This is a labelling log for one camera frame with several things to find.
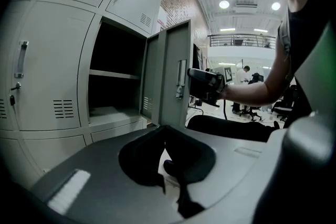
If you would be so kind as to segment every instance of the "person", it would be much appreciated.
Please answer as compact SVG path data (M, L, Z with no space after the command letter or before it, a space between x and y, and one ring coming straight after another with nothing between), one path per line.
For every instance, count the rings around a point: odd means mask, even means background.
M267 79L251 85L228 85L219 99L249 106L275 103L287 89L293 74L315 47L328 21L328 13L320 12L324 0L288 0L286 17L278 28L276 56ZM311 108L297 81L298 99L284 127L294 120L307 116ZM190 119L189 129L219 136L266 142L275 127L257 122L240 123L210 116Z
M243 69L239 69L236 72L236 82L235 85L241 85L244 82L248 82L248 79L246 78L246 73L250 71L249 66L245 66ZM240 115L240 104L239 103L233 103L232 107L232 113Z

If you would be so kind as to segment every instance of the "open locker door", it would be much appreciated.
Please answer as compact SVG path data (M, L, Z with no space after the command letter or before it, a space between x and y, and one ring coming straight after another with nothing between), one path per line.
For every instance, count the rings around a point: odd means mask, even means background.
M192 22L147 40L142 70L140 113L156 125L185 126L192 67Z

